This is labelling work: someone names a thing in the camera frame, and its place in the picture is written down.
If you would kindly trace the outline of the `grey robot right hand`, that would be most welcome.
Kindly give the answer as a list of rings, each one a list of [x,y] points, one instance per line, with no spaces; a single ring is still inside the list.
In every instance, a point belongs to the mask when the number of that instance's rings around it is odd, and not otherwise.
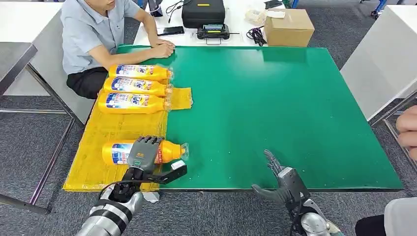
[[[285,205],[288,211],[292,211],[297,206],[303,205],[311,195],[297,170],[289,166],[281,166],[276,157],[268,149],[264,150],[264,155],[268,160],[268,167],[277,179],[278,188],[275,190],[267,190],[253,184],[251,185],[252,190],[259,196],[275,201],[279,205]]]

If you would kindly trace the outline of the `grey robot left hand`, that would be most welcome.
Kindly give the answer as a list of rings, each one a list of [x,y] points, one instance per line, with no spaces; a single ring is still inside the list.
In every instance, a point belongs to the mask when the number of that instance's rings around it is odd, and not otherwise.
[[[159,136],[140,136],[130,150],[127,163],[129,168],[140,169],[152,173],[160,144],[165,138]]]

